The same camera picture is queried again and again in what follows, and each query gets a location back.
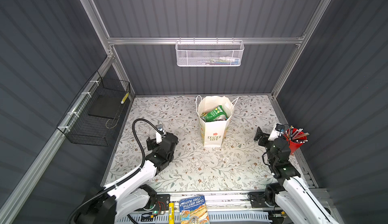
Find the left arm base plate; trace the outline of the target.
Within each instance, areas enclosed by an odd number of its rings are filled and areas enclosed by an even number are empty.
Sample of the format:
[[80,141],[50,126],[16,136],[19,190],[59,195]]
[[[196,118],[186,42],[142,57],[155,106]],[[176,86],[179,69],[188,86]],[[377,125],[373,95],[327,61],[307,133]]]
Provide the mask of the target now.
[[150,196],[147,204],[143,208],[146,211],[165,211],[168,210],[170,203],[170,194],[157,194]]

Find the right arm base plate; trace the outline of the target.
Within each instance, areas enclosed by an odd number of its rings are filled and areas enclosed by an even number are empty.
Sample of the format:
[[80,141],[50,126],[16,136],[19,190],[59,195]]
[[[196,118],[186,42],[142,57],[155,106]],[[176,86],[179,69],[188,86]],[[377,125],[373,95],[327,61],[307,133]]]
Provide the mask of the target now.
[[292,199],[287,191],[281,192],[249,192],[248,199],[252,208],[275,208],[287,209],[292,207]]

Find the green snack packet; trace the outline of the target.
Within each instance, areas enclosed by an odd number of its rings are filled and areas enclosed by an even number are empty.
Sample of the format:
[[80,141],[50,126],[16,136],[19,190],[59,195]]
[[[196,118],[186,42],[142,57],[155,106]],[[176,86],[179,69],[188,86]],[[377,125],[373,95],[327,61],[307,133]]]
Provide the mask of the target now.
[[228,119],[228,115],[223,109],[222,105],[217,106],[213,110],[208,113],[203,113],[200,118],[204,122],[216,122],[216,121],[226,121]]

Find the white paper bag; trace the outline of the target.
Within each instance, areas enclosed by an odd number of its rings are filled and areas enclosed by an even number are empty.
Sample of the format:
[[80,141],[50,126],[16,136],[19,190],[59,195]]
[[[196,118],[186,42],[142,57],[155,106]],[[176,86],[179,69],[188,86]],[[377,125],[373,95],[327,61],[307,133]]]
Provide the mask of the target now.
[[[199,118],[200,131],[204,147],[222,146],[223,138],[227,132],[229,123],[231,122],[237,101],[238,99],[231,101],[225,96],[206,96],[203,98],[198,95],[196,97],[196,112]],[[223,109],[228,115],[228,119],[226,121],[207,123],[200,118],[203,113],[208,113],[219,105],[222,105]]]

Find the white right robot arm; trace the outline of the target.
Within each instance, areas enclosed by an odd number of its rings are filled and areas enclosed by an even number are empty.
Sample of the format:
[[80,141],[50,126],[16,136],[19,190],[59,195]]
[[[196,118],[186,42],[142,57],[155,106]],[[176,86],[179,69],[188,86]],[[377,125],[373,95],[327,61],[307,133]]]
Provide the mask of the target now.
[[276,179],[266,186],[264,202],[282,208],[294,224],[337,224],[290,162],[290,156],[307,142],[308,135],[287,124],[275,124],[270,134],[257,128],[254,141],[265,148],[262,161]]

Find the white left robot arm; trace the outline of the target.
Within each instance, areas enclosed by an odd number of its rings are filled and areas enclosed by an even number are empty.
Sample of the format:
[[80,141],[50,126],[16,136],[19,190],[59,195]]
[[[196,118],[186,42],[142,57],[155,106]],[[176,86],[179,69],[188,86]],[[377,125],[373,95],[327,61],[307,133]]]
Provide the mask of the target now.
[[78,206],[68,217],[68,224],[113,224],[132,212],[157,206],[157,192],[148,186],[174,159],[178,137],[152,125],[156,139],[147,139],[150,154],[143,151],[140,165],[125,176],[106,184],[89,200]]

